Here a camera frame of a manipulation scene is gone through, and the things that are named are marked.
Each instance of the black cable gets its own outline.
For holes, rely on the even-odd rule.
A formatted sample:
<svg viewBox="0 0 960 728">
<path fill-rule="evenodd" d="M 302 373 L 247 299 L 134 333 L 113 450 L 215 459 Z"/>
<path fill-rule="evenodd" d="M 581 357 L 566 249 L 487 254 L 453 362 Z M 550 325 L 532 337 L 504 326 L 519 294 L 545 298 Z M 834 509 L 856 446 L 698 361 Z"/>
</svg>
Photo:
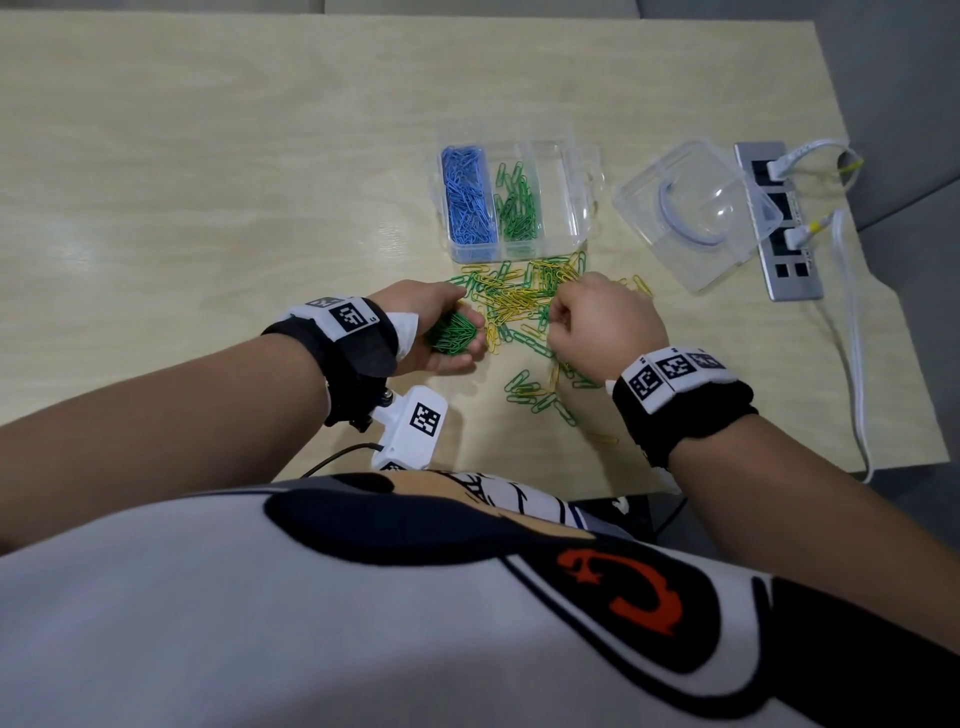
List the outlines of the black cable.
<svg viewBox="0 0 960 728">
<path fill-rule="evenodd" d="M 672 523 L 673 520 L 680 515 L 680 512 L 684 510 L 685 505 L 686 505 L 686 498 L 680 501 L 680 505 L 674 508 L 673 513 L 671 513 L 669 516 L 666 517 L 666 521 L 660 524 L 660 528 L 657 528 L 654 531 L 655 538 L 659 536 L 661 533 L 663 533 L 663 529 L 666 528 L 668 525 L 670 525 L 670 523 Z"/>
<path fill-rule="evenodd" d="M 377 452 L 380 452 L 383 450 L 383 446 L 378 445 L 377 443 L 357 443 L 356 445 L 351 445 L 349 448 L 343 448 L 339 452 L 334 452 L 332 455 L 326 458 L 326 460 L 321 460 L 319 463 L 313 466 L 310 470 L 308 470 L 306 473 L 301 475 L 300 478 L 303 479 L 305 477 L 310 477 L 310 475 L 318 471 L 324 465 L 329 465 L 341 455 L 346 455 L 348 452 L 353 452 L 356 449 L 363 449 L 363 448 L 375 449 Z"/>
</svg>

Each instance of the person's left hand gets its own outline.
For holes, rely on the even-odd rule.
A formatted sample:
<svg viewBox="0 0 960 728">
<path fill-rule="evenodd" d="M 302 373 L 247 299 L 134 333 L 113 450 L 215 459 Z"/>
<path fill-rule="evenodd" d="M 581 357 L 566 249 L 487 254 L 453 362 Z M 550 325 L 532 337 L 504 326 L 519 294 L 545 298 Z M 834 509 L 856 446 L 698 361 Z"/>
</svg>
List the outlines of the person's left hand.
<svg viewBox="0 0 960 728">
<path fill-rule="evenodd" d="M 395 376 L 410 372 L 454 372 L 465 369 L 483 357 L 487 349 L 487 329 L 483 316 L 466 303 L 460 301 L 467 294 L 462 285 L 441 281 L 424 283 L 420 280 L 399 280 L 367 298 L 376 303 L 385 313 L 416 313 L 420 317 L 417 324 L 417 340 L 403 361 L 396 365 Z M 466 316 L 477 327 L 477 335 L 467 345 L 465 352 L 454 356 L 434 352 L 423 338 L 440 317 L 449 310 L 456 310 Z"/>
</svg>

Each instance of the person's right arm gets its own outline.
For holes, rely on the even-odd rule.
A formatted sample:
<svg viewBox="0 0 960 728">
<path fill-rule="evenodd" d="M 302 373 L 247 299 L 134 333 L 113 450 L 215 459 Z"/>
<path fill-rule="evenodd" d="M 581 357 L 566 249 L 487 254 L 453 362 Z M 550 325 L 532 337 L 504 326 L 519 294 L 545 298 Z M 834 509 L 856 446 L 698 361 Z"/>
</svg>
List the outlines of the person's right arm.
<svg viewBox="0 0 960 728">
<path fill-rule="evenodd" d="M 558 290 L 549 344 L 604 381 L 669 342 L 649 297 L 588 273 Z M 682 440 L 669 462 L 736 562 L 847 599 L 960 652 L 960 560 L 868 486 L 757 415 Z"/>
</svg>

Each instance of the person's left arm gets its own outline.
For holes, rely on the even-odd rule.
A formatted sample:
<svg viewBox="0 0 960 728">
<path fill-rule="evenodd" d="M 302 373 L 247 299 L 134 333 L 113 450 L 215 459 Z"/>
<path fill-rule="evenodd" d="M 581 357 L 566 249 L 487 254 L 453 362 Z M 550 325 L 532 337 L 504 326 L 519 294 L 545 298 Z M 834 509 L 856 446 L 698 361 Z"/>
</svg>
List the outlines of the person's left arm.
<svg viewBox="0 0 960 728">
<path fill-rule="evenodd" d="M 483 317 L 457 303 L 464 293 L 403 280 L 369 296 L 384 311 L 418 314 L 418 339 L 397 374 L 456 371 L 483 354 Z M 476 339 L 457 356 L 432 352 L 422 335 L 458 305 L 479 327 Z M 4 425 L 0 545 L 24 546 L 144 503 L 270 482 L 319 431 L 328 407 L 313 356 L 272 333 Z"/>
</svg>

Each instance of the black strap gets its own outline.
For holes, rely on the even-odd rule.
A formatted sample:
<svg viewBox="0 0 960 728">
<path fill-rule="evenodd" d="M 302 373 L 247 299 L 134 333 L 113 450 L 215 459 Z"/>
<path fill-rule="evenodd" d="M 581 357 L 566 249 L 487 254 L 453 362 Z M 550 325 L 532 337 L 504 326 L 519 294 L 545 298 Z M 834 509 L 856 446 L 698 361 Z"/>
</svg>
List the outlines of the black strap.
<svg viewBox="0 0 960 728">
<path fill-rule="evenodd" d="M 390 323 L 390 319 L 379 306 L 374 308 L 373 312 L 380 318 L 378 327 L 383 334 L 383 340 L 393 356 L 396 356 L 398 342 L 394 325 Z M 297 339 L 316 360 L 324 373 L 330 393 L 330 414 L 324 421 L 324 425 L 349 422 L 361 432 L 370 426 L 370 413 L 381 404 L 386 392 L 385 376 L 357 374 L 350 366 L 341 347 L 330 341 L 316 322 L 310 319 L 292 316 L 271 324 L 264 329 L 263 333 L 282 333 Z"/>
<path fill-rule="evenodd" d="M 757 414 L 753 400 L 754 390 L 742 381 L 711 382 L 678 393 L 651 415 L 622 378 L 613 386 L 613 403 L 654 468 L 667 467 L 670 453 L 682 439 L 709 437 L 745 415 Z"/>
</svg>

